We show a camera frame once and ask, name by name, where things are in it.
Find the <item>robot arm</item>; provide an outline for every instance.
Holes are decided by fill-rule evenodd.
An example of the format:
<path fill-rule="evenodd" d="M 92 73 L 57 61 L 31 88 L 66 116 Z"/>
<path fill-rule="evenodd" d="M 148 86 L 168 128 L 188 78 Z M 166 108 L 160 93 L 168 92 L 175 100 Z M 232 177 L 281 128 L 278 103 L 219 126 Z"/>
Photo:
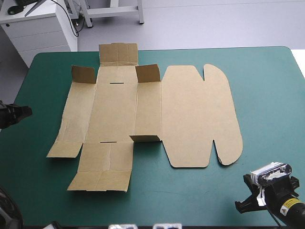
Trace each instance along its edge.
<path fill-rule="evenodd" d="M 290 165 L 271 163 L 251 174 L 244 175 L 244 182 L 251 196 L 243 202 L 235 202 L 240 213 L 268 210 L 283 223 L 294 229 L 305 226 L 305 204 L 297 199 L 299 180 L 290 177 Z"/>
<path fill-rule="evenodd" d="M 0 129 L 5 129 L 31 115 L 32 109 L 28 106 L 4 104 L 0 100 Z"/>

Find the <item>cabinet drawer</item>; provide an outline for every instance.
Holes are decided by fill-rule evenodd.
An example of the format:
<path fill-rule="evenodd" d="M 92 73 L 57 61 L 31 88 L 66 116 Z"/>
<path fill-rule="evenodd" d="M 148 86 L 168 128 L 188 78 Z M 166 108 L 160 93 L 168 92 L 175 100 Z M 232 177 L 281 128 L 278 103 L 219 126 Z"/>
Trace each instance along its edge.
<path fill-rule="evenodd" d="M 22 57 L 24 62 L 28 67 L 30 67 L 34 57 L 41 52 L 70 52 L 70 48 L 68 45 L 63 46 L 55 46 L 55 47 L 49 47 L 44 49 L 35 49 L 35 50 L 29 50 L 29 51 L 23 51 L 19 52 L 19 55 Z"/>
<path fill-rule="evenodd" d="M 57 18 L 47 17 L 1 24 L 9 38 L 61 31 Z"/>
<path fill-rule="evenodd" d="M 68 44 L 62 31 L 15 37 L 10 40 L 19 52 Z"/>

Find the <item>white cabinet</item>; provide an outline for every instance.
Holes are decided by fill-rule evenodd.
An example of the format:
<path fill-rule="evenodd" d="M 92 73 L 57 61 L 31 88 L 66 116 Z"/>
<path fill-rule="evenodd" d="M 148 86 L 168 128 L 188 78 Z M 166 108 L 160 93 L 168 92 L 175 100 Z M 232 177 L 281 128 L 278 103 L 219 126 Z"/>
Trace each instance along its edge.
<path fill-rule="evenodd" d="M 65 8 L 63 0 L 57 2 Z M 28 67 L 40 52 L 77 51 L 77 37 L 73 35 L 67 15 L 60 6 L 46 1 L 24 17 L 34 4 L 26 6 L 21 13 L 8 15 L 7 9 L 13 5 L 14 0 L 4 1 L 0 25 Z"/>

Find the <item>cardboard tab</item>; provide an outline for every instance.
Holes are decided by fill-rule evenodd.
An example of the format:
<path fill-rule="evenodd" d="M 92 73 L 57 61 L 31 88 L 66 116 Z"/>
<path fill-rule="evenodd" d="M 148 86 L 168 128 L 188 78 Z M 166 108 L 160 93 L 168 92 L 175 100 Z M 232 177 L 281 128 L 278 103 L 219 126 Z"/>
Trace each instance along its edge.
<path fill-rule="evenodd" d="M 47 157 L 76 157 L 81 149 L 82 142 L 55 142 Z"/>
<path fill-rule="evenodd" d="M 130 138 L 134 142 L 160 142 L 161 139 L 157 135 L 131 135 Z"/>
<path fill-rule="evenodd" d="M 101 66 L 138 65 L 138 45 L 135 43 L 100 44 Z"/>
<path fill-rule="evenodd" d="M 157 64 L 136 66 L 135 69 L 139 83 L 160 81 L 160 71 Z"/>
<path fill-rule="evenodd" d="M 72 65 L 72 80 L 76 83 L 96 83 L 94 68 Z"/>

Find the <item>brown cardboard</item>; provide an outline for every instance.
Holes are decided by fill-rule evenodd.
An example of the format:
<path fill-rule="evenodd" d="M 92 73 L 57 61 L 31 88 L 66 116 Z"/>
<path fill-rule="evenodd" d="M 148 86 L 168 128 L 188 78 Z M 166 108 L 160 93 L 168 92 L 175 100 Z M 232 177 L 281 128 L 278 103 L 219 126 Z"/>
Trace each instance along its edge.
<path fill-rule="evenodd" d="M 88 83 L 83 73 L 89 73 L 92 82 L 93 68 L 72 67 L 71 88 L 62 114 L 61 128 L 47 157 L 76 157 L 85 141 L 96 84 Z"/>
<path fill-rule="evenodd" d="M 127 191 L 132 142 L 84 143 L 78 171 L 68 190 Z"/>
<path fill-rule="evenodd" d="M 76 83 L 96 83 L 94 68 L 72 65 L 72 80 Z"/>
<path fill-rule="evenodd" d="M 169 66 L 162 80 L 162 140 L 173 167 L 206 167 L 213 140 L 223 165 L 236 161 L 243 142 L 225 74 L 204 66 Z"/>
<path fill-rule="evenodd" d="M 75 157 L 84 143 L 68 190 L 127 191 L 133 142 L 162 140 L 173 167 L 206 167 L 213 141 L 222 164 L 238 159 L 242 138 L 220 69 L 205 65 L 203 81 L 194 66 L 169 66 L 160 81 L 158 65 L 136 66 L 136 44 L 123 43 L 100 45 L 100 61 L 97 80 L 92 69 L 72 67 L 61 129 L 48 154 Z"/>
<path fill-rule="evenodd" d="M 101 66 L 138 65 L 137 44 L 100 44 Z"/>
<path fill-rule="evenodd" d="M 137 75 L 136 44 L 100 45 L 100 50 L 101 67 L 89 127 L 78 173 L 68 190 L 127 191 L 133 152 L 129 136 L 135 135 L 138 141 L 161 138 L 158 66 L 144 66 Z M 146 68 L 153 74 L 145 74 Z M 138 77 L 144 83 L 138 83 Z"/>

